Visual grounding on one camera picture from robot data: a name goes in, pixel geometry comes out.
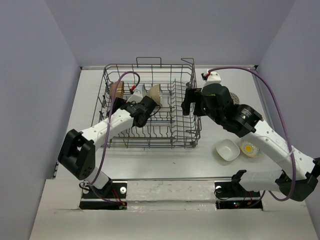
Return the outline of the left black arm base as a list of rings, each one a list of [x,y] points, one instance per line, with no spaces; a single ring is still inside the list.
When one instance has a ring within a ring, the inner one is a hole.
[[[86,181],[79,183],[81,198],[79,208],[81,210],[111,210],[125,211],[128,208],[126,181],[114,181],[111,190],[102,196],[98,189],[92,189]]]

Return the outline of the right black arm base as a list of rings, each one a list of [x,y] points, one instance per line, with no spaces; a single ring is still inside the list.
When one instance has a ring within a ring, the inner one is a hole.
[[[241,185],[241,177],[246,170],[240,170],[230,181],[214,183],[215,206],[218,210],[263,209],[260,192],[246,191]]]

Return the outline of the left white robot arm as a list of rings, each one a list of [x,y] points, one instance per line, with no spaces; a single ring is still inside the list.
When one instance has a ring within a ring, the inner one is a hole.
[[[146,125],[159,104],[144,96],[138,103],[126,102],[105,120],[82,131],[67,132],[58,155],[58,162],[78,180],[85,180],[97,196],[105,198],[112,190],[112,179],[96,166],[96,151],[108,140],[132,127]]]

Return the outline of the yellow sun patterned bowl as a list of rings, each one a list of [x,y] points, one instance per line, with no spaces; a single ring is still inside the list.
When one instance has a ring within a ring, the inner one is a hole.
[[[259,158],[264,155],[260,148],[244,139],[240,140],[239,147],[240,150],[250,158]]]

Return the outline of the brown wooden bowl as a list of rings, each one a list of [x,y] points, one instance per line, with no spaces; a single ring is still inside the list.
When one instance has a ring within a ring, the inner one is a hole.
[[[113,83],[109,88],[109,94],[112,99],[113,98],[122,99],[124,96],[124,82],[121,80]]]

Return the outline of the white round bowl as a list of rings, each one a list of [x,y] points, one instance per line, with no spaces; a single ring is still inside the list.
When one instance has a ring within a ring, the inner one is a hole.
[[[142,97],[147,96],[148,95],[148,91],[146,90],[146,87],[144,84],[139,84],[136,88],[136,91],[138,91],[138,93],[140,93],[142,95]]]
[[[156,84],[153,85],[148,91],[148,97],[151,98],[158,106],[162,106],[161,98],[162,98],[162,90],[161,85]]]

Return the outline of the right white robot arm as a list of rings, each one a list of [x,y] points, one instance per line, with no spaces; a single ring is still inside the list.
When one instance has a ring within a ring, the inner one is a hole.
[[[320,160],[312,158],[289,144],[254,108],[235,104],[229,89],[219,83],[203,88],[187,88],[181,104],[183,115],[207,116],[224,130],[258,147],[280,169],[250,172],[239,170],[231,178],[230,190],[235,196],[246,192],[280,192],[291,200],[302,202],[316,188]]]

